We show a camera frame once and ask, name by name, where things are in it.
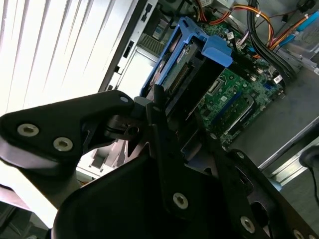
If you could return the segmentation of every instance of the green circuit board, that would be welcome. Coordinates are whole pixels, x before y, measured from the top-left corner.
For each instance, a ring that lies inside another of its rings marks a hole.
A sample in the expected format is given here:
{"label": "green circuit board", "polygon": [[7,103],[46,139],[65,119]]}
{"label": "green circuit board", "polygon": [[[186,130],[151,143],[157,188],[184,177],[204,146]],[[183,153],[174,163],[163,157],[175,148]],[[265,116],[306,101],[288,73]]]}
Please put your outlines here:
{"label": "green circuit board", "polygon": [[[222,37],[233,51],[234,44],[243,37],[239,31],[230,29],[227,23],[214,26],[202,24],[200,27],[208,35]],[[231,41],[227,40],[230,32],[235,37]],[[271,66],[247,54],[245,48],[250,45],[247,41],[243,48],[237,49],[237,57],[234,57],[232,64],[237,64],[237,67],[232,68],[231,65],[225,69],[198,105],[206,129],[215,134],[224,146],[229,146],[274,99],[285,96],[283,87],[273,84],[273,76],[268,71]],[[242,70],[248,65],[253,73],[244,75]]]}

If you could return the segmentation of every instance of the pcie slot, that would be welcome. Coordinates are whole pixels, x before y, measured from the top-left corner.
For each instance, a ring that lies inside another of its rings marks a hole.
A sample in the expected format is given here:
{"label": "pcie slot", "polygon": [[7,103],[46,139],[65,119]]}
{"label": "pcie slot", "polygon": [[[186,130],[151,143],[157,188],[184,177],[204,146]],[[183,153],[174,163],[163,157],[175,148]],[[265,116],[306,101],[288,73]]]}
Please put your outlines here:
{"label": "pcie slot", "polygon": [[244,95],[244,98],[246,100],[246,102],[248,103],[248,107],[243,111],[243,113],[234,121],[234,123],[226,130],[225,133],[228,133],[229,131],[231,131],[238,122],[241,121],[241,119],[243,119],[247,113],[250,111],[250,109],[252,108],[252,106],[254,105],[254,99],[250,96],[250,95]]}

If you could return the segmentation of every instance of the screw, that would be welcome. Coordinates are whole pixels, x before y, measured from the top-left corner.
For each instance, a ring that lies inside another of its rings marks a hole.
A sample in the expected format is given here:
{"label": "screw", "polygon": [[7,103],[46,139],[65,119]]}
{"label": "screw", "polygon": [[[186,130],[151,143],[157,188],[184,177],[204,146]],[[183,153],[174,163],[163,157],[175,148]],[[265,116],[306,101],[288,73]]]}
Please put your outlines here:
{"label": "screw", "polygon": [[59,137],[53,142],[53,146],[56,150],[59,150],[61,152],[68,152],[73,148],[73,143],[68,138]]}
{"label": "screw", "polygon": [[296,229],[294,229],[294,235],[297,239],[305,239],[304,236]]}
{"label": "screw", "polygon": [[129,101],[128,98],[125,98],[124,96],[120,97],[121,101],[124,101],[125,103],[127,103]]}
{"label": "screw", "polygon": [[255,226],[253,222],[246,216],[242,216],[240,218],[241,225],[246,229],[246,231],[250,232],[251,234],[255,232]]}
{"label": "screw", "polygon": [[245,158],[245,156],[244,156],[241,152],[237,152],[237,155],[238,155],[240,158],[242,158],[242,159]]}
{"label": "screw", "polygon": [[211,133],[210,136],[211,136],[213,139],[217,139],[217,136],[214,135],[213,133]]}
{"label": "screw", "polygon": [[18,129],[18,133],[25,137],[33,137],[39,133],[39,128],[30,123],[21,124]]}
{"label": "screw", "polygon": [[156,107],[156,106],[154,106],[153,109],[158,111],[158,112],[160,112],[160,109],[158,107]]}
{"label": "screw", "polygon": [[182,193],[174,193],[173,201],[180,209],[188,208],[188,200]]}

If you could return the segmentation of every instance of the metal panel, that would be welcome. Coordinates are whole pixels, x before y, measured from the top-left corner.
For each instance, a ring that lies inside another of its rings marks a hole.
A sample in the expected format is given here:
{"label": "metal panel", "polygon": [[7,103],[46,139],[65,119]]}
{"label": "metal panel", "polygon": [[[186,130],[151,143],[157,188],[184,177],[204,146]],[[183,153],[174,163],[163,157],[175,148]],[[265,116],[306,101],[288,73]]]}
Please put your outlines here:
{"label": "metal panel", "polygon": [[0,115],[96,93],[138,0],[0,2]]}
{"label": "metal panel", "polygon": [[122,74],[122,80],[119,82],[118,89],[131,98],[139,96],[143,84],[152,72],[157,61],[157,57],[140,47],[136,47]]}

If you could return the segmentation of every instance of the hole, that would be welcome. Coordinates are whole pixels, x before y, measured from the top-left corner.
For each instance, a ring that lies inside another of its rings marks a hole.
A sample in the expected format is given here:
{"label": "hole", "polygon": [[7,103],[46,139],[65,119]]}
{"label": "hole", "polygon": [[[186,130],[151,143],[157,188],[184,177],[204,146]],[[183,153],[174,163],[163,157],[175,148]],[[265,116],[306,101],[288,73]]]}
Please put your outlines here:
{"label": "hole", "polygon": [[25,133],[33,133],[33,132],[34,132],[34,129],[31,128],[31,127],[25,127],[25,128],[23,128],[23,131],[24,131]]}
{"label": "hole", "polygon": [[60,141],[60,142],[59,142],[59,146],[62,147],[62,148],[65,148],[65,147],[67,147],[68,145],[69,145],[68,142],[65,142],[65,141]]}
{"label": "hole", "polygon": [[210,174],[210,175],[213,174],[213,173],[211,172],[211,168],[206,168],[204,171],[205,171],[206,173]]}
{"label": "hole", "polygon": [[187,24],[185,20],[183,20],[183,23],[185,24],[186,27],[189,27],[189,25]]}
{"label": "hole", "polygon": [[251,228],[251,224],[247,220],[245,221],[245,225],[246,225],[246,227]]}
{"label": "hole", "polygon": [[254,202],[250,205],[253,215],[260,227],[265,227],[269,223],[269,217],[264,206],[260,202]]}
{"label": "hole", "polygon": [[116,72],[116,73],[118,73],[119,70],[120,70],[120,67],[119,67],[119,66],[116,66],[116,67],[114,68],[114,72]]}
{"label": "hole", "polygon": [[129,135],[135,135],[135,134],[137,134],[139,131],[140,131],[139,128],[137,128],[137,127],[131,127],[131,128],[129,128],[128,133],[129,133]]}
{"label": "hole", "polygon": [[177,197],[177,201],[180,203],[180,204],[184,204],[184,199],[180,196]]}

